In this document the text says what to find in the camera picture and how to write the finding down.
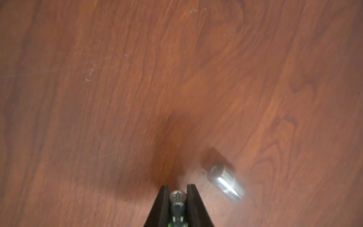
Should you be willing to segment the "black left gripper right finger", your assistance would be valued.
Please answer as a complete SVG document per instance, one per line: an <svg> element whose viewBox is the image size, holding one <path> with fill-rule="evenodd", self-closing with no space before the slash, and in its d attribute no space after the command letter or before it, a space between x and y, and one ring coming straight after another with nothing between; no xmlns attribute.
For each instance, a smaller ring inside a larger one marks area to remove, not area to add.
<svg viewBox="0 0 363 227"><path fill-rule="evenodd" d="M187 185L188 227L214 227L196 185Z"/></svg>

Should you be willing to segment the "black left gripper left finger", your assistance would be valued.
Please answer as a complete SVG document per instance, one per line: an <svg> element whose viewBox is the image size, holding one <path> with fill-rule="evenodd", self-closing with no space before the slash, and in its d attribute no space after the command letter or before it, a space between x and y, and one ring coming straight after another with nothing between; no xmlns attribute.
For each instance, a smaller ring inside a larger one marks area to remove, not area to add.
<svg viewBox="0 0 363 227"><path fill-rule="evenodd" d="M168 227L169 192L168 185L161 186L144 227Z"/></svg>

